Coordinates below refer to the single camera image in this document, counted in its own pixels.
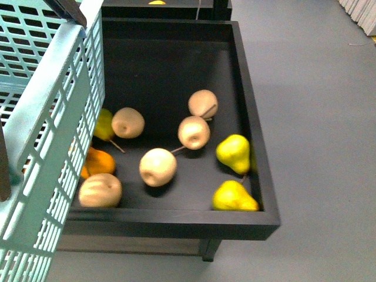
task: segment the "fruit stem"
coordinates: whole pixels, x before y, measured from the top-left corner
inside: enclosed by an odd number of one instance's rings
[[[114,141],[112,141],[112,140],[110,140],[110,142],[115,146],[115,147],[117,147],[119,150],[120,150],[120,152],[122,152],[123,154],[125,154],[125,151],[122,149],[122,148],[120,148],[120,146],[118,145],[118,144],[116,144]]]
[[[180,150],[182,150],[182,149],[184,149],[184,148],[185,148],[185,146],[182,146],[182,147],[176,148],[176,149],[170,151],[170,153],[175,153],[175,152],[180,151]]]
[[[208,108],[200,117],[202,118],[203,116],[205,116],[207,113],[209,113],[216,106],[217,106],[217,104],[214,104],[213,106],[211,106],[210,108]]]
[[[243,175],[243,178],[241,179],[240,184],[243,184],[244,181],[246,181],[246,179],[247,179],[247,175],[245,174]]]

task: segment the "light blue plastic crate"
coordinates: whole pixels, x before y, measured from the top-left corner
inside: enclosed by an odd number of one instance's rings
[[[83,29],[43,0],[0,0],[0,115],[16,181],[0,203],[0,282],[44,281],[105,97],[102,0]]]

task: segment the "black tray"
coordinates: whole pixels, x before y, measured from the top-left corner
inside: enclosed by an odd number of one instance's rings
[[[104,0],[104,18],[196,19],[197,0],[168,0],[150,5],[152,0]],[[201,0],[198,19],[231,20],[231,0]]]
[[[145,118],[145,131],[133,140],[115,139],[125,155],[93,139],[96,149],[115,158],[123,198],[112,209],[80,207],[75,198],[63,233],[265,240],[280,219],[237,22],[108,19],[103,37],[103,107],[112,112],[125,106],[137,109]],[[190,115],[189,96],[200,89],[212,90],[219,100],[208,144],[176,154],[178,170],[170,184],[147,187],[138,172],[140,158],[154,147],[181,146],[177,128]],[[261,204],[260,212],[211,210],[215,190],[225,180],[240,180],[215,155],[216,146],[233,133],[253,141],[258,175],[250,174],[244,185]]]

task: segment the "beige apple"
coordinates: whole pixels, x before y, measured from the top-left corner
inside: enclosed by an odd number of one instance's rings
[[[143,132],[145,120],[134,108],[123,108],[113,115],[111,127],[120,138],[136,138]]]
[[[78,199],[83,207],[116,207],[122,198],[122,183],[109,173],[94,174],[81,185]]]
[[[139,171],[142,180],[151,187],[159,187],[172,180],[176,173],[175,156],[162,148],[148,151],[140,161]]]
[[[208,119],[217,113],[217,96],[210,90],[199,90],[189,97],[188,108],[193,116]]]
[[[189,116],[180,123],[177,137],[188,149],[198,150],[209,141],[210,128],[202,117]]]

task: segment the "fake fruit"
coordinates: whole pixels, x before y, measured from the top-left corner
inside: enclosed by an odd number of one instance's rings
[[[238,210],[253,212],[260,210],[259,204],[248,194],[246,188],[238,181],[228,180],[213,195],[215,210]]]
[[[224,139],[216,149],[218,160],[238,174],[250,170],[250,144],[239,134],[232,134]]]
[[[115,169],[116,163],[110,154],[89,147],[88,155],[81,171],[81,177],[87,179],[89,176],[99,173],[114,174]]]
[[[123,108],[115,113],[111,126],[120,138],[136,138],[143,132],[145,120],[137,110]]]
[[[122,183],[109,173],[99,173],[86,179],[78,199],[83,207],[116,207],[122,198]]]
[[[101,108],[98,121],[94,129],[94,136],[102,139],[103,141],[111,142],[122,153],[125,153],[124,150],[112,140],[115,136],[115,132],[112,130],[111,126],[112,118],[113,115],[109,110]]]
[[[175,156],[162,148],[148,151],[140,161],[139,171],[142,180],[151,187],[159,187],[170,182],[177,169]]]
[[[208,119],[217,113],[218,100],[212,91],[203,89],[189,97],[188,108],[193,116]]]
[[[177,137],[188,149],[198,150],[209,141],[210,128],[202,117],[189,116],[180,123]]]

